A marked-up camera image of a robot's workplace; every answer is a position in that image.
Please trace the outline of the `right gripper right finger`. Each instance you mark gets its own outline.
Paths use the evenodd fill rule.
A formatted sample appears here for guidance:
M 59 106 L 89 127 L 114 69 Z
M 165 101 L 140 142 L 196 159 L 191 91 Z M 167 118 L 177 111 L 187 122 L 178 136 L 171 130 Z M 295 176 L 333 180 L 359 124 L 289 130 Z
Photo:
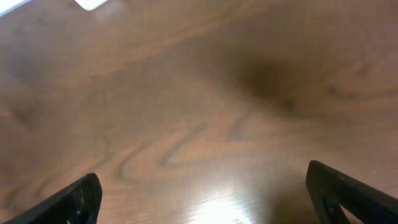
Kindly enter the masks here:
M 310 161 L 306 186 L 321 223 L 397 223 L 397 199 L 319 161 Z

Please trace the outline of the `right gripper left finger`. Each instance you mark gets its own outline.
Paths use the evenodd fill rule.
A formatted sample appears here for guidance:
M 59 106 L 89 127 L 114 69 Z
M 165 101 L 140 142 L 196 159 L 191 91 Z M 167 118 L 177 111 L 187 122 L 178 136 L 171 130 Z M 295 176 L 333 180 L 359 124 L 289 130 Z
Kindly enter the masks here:
M 5 224 L 96 224 L 102 196 L 98 176 L 89 173 Z

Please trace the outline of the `white barcode scanner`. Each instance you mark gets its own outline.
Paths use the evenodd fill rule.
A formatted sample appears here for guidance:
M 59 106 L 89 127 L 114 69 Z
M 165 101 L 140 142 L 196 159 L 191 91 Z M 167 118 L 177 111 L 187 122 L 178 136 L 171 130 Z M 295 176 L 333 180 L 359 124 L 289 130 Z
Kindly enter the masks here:
M 75 0 L 75 2 L 84 10 L 92 11 L 108 2 L 108 0 Z

